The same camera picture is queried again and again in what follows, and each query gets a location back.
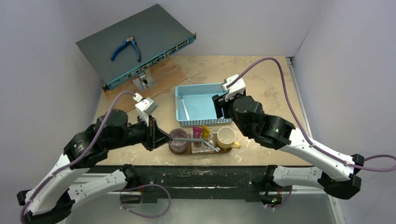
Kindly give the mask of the purple translucent cup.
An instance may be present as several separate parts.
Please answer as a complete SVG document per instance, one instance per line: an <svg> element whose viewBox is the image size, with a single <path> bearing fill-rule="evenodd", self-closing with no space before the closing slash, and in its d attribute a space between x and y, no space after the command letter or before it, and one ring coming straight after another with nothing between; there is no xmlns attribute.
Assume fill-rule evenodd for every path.
<svg viewBox="0 0 396 224"><path fill-rule="evenodd" d="M188 142L185 140L174 140L174 138L188 138L188 134L184 129L176 128L169 135L172 140L169 142L170 148L176 153L182 153L188 148Z"/></svg>

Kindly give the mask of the light blue plastic basket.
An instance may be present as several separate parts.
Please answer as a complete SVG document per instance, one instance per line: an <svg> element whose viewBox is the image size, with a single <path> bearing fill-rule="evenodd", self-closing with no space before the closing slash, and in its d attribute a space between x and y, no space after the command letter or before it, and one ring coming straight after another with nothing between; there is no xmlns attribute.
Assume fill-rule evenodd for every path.
<svg viewBox="0 0 396 224"><path fill-rule="evenodd" d="M175 88L176 120L181 127L200 125L228 125L231 119L216 117L212 97L222 95L220 83L180 85ZM186 119L181 96L184 98L190 120Z"/></svg>

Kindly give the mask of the yellow toothpaste tube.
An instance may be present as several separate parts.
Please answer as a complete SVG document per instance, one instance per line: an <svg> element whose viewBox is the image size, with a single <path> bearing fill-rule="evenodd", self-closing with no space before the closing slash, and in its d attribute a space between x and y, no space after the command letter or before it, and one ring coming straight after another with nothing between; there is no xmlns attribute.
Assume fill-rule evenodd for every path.
<svg viewBox="0 0 396 224"><path fill-rule="evenodd" d="M202 125L202 137L204 139L208 139L210 137L210 133L211 133L210 129L205 125Z"/></svg>

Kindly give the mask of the yellow mug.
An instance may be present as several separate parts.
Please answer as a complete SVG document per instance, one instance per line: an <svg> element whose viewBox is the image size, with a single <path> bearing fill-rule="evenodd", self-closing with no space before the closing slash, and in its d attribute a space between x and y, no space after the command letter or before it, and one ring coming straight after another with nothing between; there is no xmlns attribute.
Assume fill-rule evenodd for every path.
<svg viewBox="0 0 396 224"><path fill-rule="evenodd" d="M221 149L240 149L241 144L236 140L236 132L230 127L222 127L217 132L217 144Z"/></svg>

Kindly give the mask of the dark wooden oval tray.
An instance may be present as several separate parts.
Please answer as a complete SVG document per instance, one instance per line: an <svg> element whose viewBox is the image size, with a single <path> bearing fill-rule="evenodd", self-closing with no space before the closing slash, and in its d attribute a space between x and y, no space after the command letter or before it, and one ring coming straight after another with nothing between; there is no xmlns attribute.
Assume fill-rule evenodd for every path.
<svg viewBox="0 0 396 224"><path fill-rule="evenodd" d="M214 135L214 142L215 142L215 147L218 147L218 148L220 148L219 146L218 146L218 144L217 144L217 140L216 140L216 138L217 138L217 134L215 133L215 134L213 134ZM173 154L175 154L175 155L206 155L206 154L192 154L192 151L191 151L191 143L192 142L189 142L188 143L188 148L184 151L184 152L182 152L182 153L176 153L176 152L174 152L170 147L169 147L169 149L170 149L170 151L173 153ZM228 148L228 149L221 149L220 148L220 151L219 152L216 152L216 153L209 153L209 154L227 154L227 153L229 153L230 151L232 150L232 148Z"/></svg>

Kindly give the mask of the clear glass toothbrush holder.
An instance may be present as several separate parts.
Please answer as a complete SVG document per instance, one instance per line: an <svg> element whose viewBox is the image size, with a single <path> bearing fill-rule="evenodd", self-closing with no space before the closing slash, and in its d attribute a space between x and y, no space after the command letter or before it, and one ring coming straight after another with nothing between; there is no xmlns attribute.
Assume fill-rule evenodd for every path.
<svg viewBox="0 0 396 224"><path fill-rule="evenodd" d="M213 130L209 128L209 137L205 139L205 141L210 144L212 147L215 147ZM191 143L191 151L192 154L209 154L216 153L217 151L210 147L208 144L204 142L192 142Z"/></svg>

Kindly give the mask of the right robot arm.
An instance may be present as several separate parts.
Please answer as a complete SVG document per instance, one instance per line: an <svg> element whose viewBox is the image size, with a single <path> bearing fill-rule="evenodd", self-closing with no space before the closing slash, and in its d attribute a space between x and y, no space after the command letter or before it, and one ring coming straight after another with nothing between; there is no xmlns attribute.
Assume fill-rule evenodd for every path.
<svg viewBox="0 0 396 224"><path fill-rule="evenodd" d="M262 104L251 96L237 94L236 98L226 100L225 95L215 95L212 100L217 118L231 119L243 136L263 147L292 154L310 163L310 167L302 168L269 167L262 177L266 189L291 185L314 187L344 200L360 191L359 168L353 166L363 165L363 156L338 153L306 138L291 122L266 114Z"/></svg>

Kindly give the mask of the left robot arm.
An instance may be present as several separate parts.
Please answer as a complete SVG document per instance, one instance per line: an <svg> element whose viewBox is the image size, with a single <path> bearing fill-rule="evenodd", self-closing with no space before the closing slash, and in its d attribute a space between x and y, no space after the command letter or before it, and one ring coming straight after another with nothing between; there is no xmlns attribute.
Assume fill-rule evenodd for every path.
<svg viewBox="0 0 396 224"><path fill-rule="evenodd" d="M141 144L152 151L170 141L171 136L157 126L152 116L130 124L124 111L110 109L70 140L55 166L36 187L17 194L22 206L21 223L56 224L78 206L108 192L148 188L149 184L141 182L131 164L95 181L78 186L74 183L106 159L110 150Z"/></svg>

